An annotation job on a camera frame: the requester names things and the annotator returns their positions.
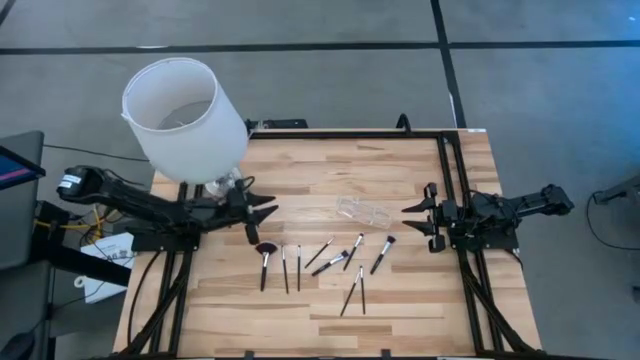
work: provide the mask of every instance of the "computer screen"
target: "computer screen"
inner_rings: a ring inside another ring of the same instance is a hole
[[[0,190],[38,179],[44,169],[13,151],[0,146]]]

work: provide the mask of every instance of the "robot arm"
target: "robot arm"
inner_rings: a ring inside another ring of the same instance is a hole
[[[82,165],[65,170],[57,192],[65,201],[103,204],[176,234],[206,233],[245,223],[249,242],[254,245],[259,243],[257,226],[278,208],[254,209],[275,197],[252,194],[243,180],[236,182],[223,202],[210,198],[169,201],[126,184],[109,170]]]

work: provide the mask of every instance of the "black floor stripe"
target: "black floor stripe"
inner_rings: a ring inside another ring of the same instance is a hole
[[[583,49],[640,47],[640,40],[452,42],[450,49]]]
[[[247,45],[178,45],[166,47],[4,48],[0,55],[167,54],[216,52],[281,52],[335,50],[437,49],[436,42],[352,42]]]
[[[440,55],[442,56],[442,65],[444,66],[444,75],[447,79],[447,88],[451,95],[453,106],[453,115],[455,117],[455,125],[458,128],[466,128],[467,121],[464,118],[462,110],[462,100],[460,98],[460,90],[458,89],[458,81],[456,80],[456,72],[451,59],[451,51],[449,51],[449,41],[447,40],[447,32],[444,27],[444,18],[442,17],[442,9],[439,0],[431,0],[431,9],[433,10],[433,19],[438,32],[438,43],[440,44]]]
[[[436,20],[436,27],[444,22]],[[640,40],[603,41],[522,41],[522,42],[349,42],[349,43],[298,43],[298,44],[246,44],[246,45],[176,45],[165,47],[54,47],[54,48],[0,48],[0,55],[92,55],[92,54],[170,54],[170,53],[225,53],[225,52],[285,52],[285,51],[340,51],[340,50],[488,50],[488,49],[585,49],[585,48],[636,48]]]
[[[11,8],[15,3],[16,0],[7,0],[7,3],[4,4],[2,11],[0,11],[0,26],[2,26],[4,20],[7,18],[7,16],[9,16],[9,11],[11,11]]]

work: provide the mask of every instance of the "makeup brush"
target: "makeup brush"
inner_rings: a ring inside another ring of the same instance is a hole
[[[289,279],[287,279],[287,260],[284,258],[284,245],[280,246],[280,250],[282,250],[282,269],[284,270],[284,288],[289,294]]]
[[[300,292],[300,245],[298,245],[298,292]]]
[[[272,243],[264,242],[256,245],[256,251],[262,254],[262,275],[260,276],[260,291],[264,291],[264,285],[267,282],[267,262],[269,255],[278,251],[278,247]]]
[[[329,239],[329,241],[327,241],[327,243],[326,243],[326,244],[324,244],[324,246],[323,246],[322,248],[320,248],[320,251],[318,251],[318,253],[317,253],[317,254],[315,254],[315,255],[311,258],[311,260],[309,260],[309,262],[307,263],[307,265],[305,265],[305,266],[304,266],[304,268],[305,268],[305,269],[306,269],[306,268],[308,268],[308,267],[309,267],[309,265],[311,265],[311,263],[313,262],[313,260],[315,260],[315,259],[318,257],[318,255],[322,254],[322,252],[324,251],[324,249],[326,249],[326,248],[327,248],[327,246],[329,246],[329,244],[331,244],[331,242],[333,241],[333,239],[334,239],[334,237],[332,236],[332,237],[331,237],[331,239]]]
[[[349,295],[347,295],[347,300],[345,300],[344,306],[342,307],[342,311],[340,311],[340,317],[342,317],[342,315],[344,315],[344,311],[347,310],[347,305],[349,305],[349,300],[351,299],[351,295],[353,295],[353,290],[355,290],[359,279],[360,279],[360,271],[356,273],[356,279],[353,280],[353,285],[351,285],[351,290],[349,290]]]
[[[364,306],[364,268],[362,265],[360,265],[360,293],[362,294],[362,315],[364,315],[367,311]]]
[[[358,235],[358,239],[356,240],[355,244],[353,244],[353,250],[351,250],[351,253],[349,254],[349,258],[347,259],[347,263],[344,264],[344,268],[342,268],[342,271],[347,270],[347,266],[349,266],[349,263],[351,262],[351,258],[353,258],[353,254],[356,253],[356,249],[358,249],[358,245],[360,245],[360,242],[362,241],[362,239],[364,239],[364,234],[360,233],[360,235]]]
[[[387,252],[387,250],[389,250],[389,248],[391,247],[391,244],[393,244],[394,242],[396,242],[396,238],[394,238],[393,236],[387,236],[387,242],[384,244],[384,248],[382,249],[382,252],[380,252],[380,255],[378,255],[378,259],[376,260],[376,263],[373,264],[373,267],[371,268],[371,272],[370,272],[371,275],[373,275],[373,273],[376,271],[376,269],[378,268],[378,265],[380,265],[380,262],[384,257],[384,254]]]
[[[316,276],[316,275],[320,274],[321,272],[327,270],[331,265],[337,263],[340,260],[343,260],[347,256],[349,256],[349,253],[346,250],[343,250],[340,254],[336,255],[336,257],[331,259],[331,261],[329,261],[328,263],[322,265],[318,270],[314,271],[311,274],[311,276]]]

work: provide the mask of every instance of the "yellow wire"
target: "yellow wire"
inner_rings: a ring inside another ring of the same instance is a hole
[[[100,220],[100,214],[98,214],[98,208],[93,205],[93,214],[96,216],[96,225],[98,225],[98,231],[93,234],[93,241],[102,238],[102,220]]]
[[[96,209],[96,207],[95,207],[95,206],[94,206],[93,210],[94,210],[94,214],[95,214],[95,213],[97,212],[97,209]],[[76,230],[77,230],[77,229],[88,229],[88,228],[90,228],[90,227],[92,227],[92,226],[96,226],[96,225],[98,225],[98,227],[99,227],[99,229],[100,229],[100,232],[102,232],[102,223],[103,223],[105,220],[108,220],[112,215],[117,214],[117,213],[118,213],[117,211],[113,211],[111,214],[109,214],[108,216],[106,216],[104,219],[100,219],[99,217],[96,217],[96,219],[97,219],[98,221],[97,221],[96,223],[94,223],[94,224],[82,224],[82,225],[60,225],[60,227],[61,227],[62,229],[76,229]],[[43,221],[40,221],[40,220],[35,220],[35,221],[34,221],[34,223],[35,223],[36,225],[38,225],[38,226],[51,227],[51,224],[46,223],[46,222],[43,222]]]

